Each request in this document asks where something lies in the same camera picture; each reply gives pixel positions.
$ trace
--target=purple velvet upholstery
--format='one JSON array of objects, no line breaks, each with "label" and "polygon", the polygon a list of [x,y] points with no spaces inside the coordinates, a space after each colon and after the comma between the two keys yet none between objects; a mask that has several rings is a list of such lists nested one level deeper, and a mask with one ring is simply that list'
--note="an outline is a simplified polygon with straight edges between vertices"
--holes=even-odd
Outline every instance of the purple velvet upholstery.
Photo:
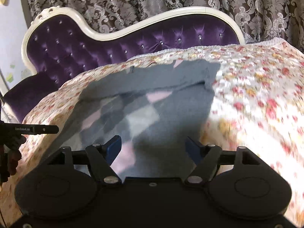
[{"label": "purple velvet upholstery", "polygon": [[233,29],[211,15],[167,19],[112,41],[91,39],[70,17],[57,15],[42,23],[27,45],[29,59],[44,77],[23,80],[4,101],[22,121],[44,96],[83,71],[163,49],[234,43],[239,42]]}]

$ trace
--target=floral blanket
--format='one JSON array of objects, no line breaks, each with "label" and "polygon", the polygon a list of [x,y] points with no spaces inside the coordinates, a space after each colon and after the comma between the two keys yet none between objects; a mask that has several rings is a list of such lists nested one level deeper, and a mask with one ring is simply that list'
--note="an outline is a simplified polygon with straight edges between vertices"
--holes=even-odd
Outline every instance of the floral blanket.
[{"label": "floral blanket", "polygon": [[[224,150],[247,146],[256,153],[289,182],[292,200],[285,217],[298,227],[304,225],[304,54],[283,39],[245,46],[165,50],[99,67],[79,74],[46,96],[23,122],[58,125],[61,131],[90,82],[131,66],[146,68],[184,59],[221,64],[201,142],[215,143]],[[21,216],[14,199],[15,185],[38,164],[57,136],[30,135],[21,146],[17,174],[0,192],[0,208],[8,226]]]}]

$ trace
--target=patterned curtain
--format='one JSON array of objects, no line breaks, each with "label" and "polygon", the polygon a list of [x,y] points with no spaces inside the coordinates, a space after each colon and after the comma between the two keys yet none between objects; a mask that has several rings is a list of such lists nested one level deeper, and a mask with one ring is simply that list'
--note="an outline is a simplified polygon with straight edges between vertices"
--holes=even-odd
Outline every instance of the patterned curtain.
[{"label": "patterned curtain", "polygon": [[228,14],[247,43],[281,37],[304,50],[304,0],[28,0],[32,17],[44,8],[68,6],[102,33],[115,32],[156,14],[185,6],[209,6]]}]

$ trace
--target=white wall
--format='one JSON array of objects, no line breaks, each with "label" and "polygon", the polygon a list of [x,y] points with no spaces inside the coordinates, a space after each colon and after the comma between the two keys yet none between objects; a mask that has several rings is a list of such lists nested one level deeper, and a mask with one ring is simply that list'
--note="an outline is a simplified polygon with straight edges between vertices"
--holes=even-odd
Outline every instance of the white wall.
[{"label": "white wall", "polygon": [[[0,70],[9,89],[31,75],[21,59],[26,30],[21,0],[9,0],[8,6],[0,4]],[[4,95],[1,81],[0,91]]]}]

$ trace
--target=bed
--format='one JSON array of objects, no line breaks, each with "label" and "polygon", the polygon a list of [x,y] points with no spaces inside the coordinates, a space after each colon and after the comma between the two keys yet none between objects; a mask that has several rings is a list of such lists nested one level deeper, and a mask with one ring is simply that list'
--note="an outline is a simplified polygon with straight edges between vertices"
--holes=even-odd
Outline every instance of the bed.
[{"label": "bed", "polygon": [[[184,60],[220,63],[200,141],[256,153],[291,185],[285,216],[303,225],[304,55],[285,40],[245,45],[229,16],[205,7],[165,12],[111,34],[94,32],[73,9],[52,7],[27,31],[22,57],[33,76],[4,96],[7,109],[20,122],[58,125],[60,131],[83,90],[111,73]],[[100,116],[90,115],[87,124]],[[57,136],[28,136],[21,146],[17,174],[0,193],[6,224],[21,215],[13,197],[16,183]]]}]

